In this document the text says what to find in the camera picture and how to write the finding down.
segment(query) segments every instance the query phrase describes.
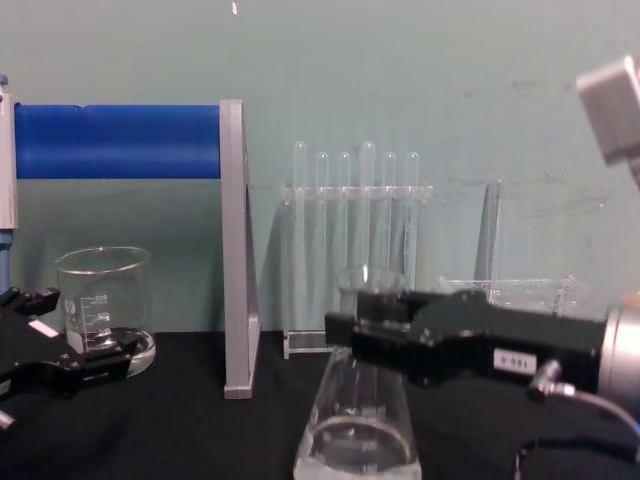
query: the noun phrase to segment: black table surface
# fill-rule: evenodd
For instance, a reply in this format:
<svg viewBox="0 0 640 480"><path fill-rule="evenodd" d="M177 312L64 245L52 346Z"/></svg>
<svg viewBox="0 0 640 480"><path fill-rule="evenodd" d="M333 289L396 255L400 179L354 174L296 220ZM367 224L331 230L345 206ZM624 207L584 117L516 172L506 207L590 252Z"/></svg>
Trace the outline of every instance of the black table surface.
<svg viewBox="0 0 640 480"><path fill-rule="evenodd" d="M159 334L154 364L71 400L26 395L1 406L19 420L0 434L2 480L290 479L327 355L282 356L263 334L254 397L224 400L221 334ZM482 379L433 390L407 385L426 479L510 479L536 436L589 435L633 445L589 407L537 406L522 388ZM540 451L524 480L640 478L640 469L585 452Z"/></svg>

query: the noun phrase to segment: white label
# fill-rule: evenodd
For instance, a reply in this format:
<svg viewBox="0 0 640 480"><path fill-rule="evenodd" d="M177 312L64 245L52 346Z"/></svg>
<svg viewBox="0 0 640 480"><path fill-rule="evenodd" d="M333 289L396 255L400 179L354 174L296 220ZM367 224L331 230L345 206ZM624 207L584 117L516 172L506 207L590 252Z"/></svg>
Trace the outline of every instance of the white label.
<svg viewBox="0 0 640 480"><path fill-rule="evenodd" d="M4 395L11 388L11 380L0 383L0 395Z"/></svg>
<svg viewBox="0 0 640 480"><path fill-rule="evenodd" d="M34 320L33 322L29 322L29 326L31 328L35 328L40 333L42 333L43 335L46 335L49 338L58 336L58 332L56 332L49 325L45 325L44 323L42 323L40 320Z"/></svg>
<svg viewBox="0 0 640 480"><path fill-rule="evenodd" d="M537 364L538 360L535 355L501 350L499 348L493 351L493 368L496 370L535 375L538 369Z"/></svg>

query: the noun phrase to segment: teal wall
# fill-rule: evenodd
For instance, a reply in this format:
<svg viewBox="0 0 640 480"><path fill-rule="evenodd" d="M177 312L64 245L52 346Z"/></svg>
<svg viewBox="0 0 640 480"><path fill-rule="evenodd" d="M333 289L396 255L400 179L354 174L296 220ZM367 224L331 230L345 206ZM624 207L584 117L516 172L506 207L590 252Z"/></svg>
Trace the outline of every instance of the teal wall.
<svg viewBox="0 0 640 480"><path fill-rule="evenodd" d="M640 195L624 167L605 169L572 87L577 74L640 52L637 0L238 6L234 16L231 0L0 0L0 70L25 103L244 99L266 328L280 327L272 227L296 140L332 155L364 140L416 150L423 178L444 191L475 185L469 208L438 232L433 273L447 276L473 271L473 242L461 252L453 239L476 229L477 185L599 183L612 192L608 214L572 264L608 296L640 287ZM153 254L158 330L220 326L217 182L25 182L20 208L14 283L54 283L52 262L71 248L132 243Z"/></svg>

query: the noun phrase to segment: gray metal frame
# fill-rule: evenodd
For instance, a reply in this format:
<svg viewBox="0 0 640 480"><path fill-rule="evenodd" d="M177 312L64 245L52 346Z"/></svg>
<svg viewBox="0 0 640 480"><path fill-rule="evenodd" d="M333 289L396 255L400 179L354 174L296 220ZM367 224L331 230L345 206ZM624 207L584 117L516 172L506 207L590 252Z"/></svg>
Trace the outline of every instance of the gray metal frame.
<svg viewBox="0 0 640 480"><path fill-rule="evenodd" d="M220 178L228 399L251 398L260 340L249 165L241 100L220 102Z"/></svg>

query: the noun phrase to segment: glass flask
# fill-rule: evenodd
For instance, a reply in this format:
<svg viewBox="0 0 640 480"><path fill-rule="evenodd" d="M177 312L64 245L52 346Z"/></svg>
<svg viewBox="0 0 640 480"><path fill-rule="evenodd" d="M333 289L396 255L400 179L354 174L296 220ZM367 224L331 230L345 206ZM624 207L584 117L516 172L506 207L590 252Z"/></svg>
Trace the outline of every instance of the glass flask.
<svg viewBox="0 0 640 480"><path fill-rule="evenodd" d="M340 273L343 312L357 293L400 292L397 272L366 266ZM422 478L402 376L335 349L298 448L296 480Z"/></svg>
<svg viewBox="0 0 640 480"><path fill-rule="evenodd" d="M112 347L138 335L129 375L156 355L150 325L147 267L150 254L135 247L92 247L56 261L67 342L79 353Z"/></svg>

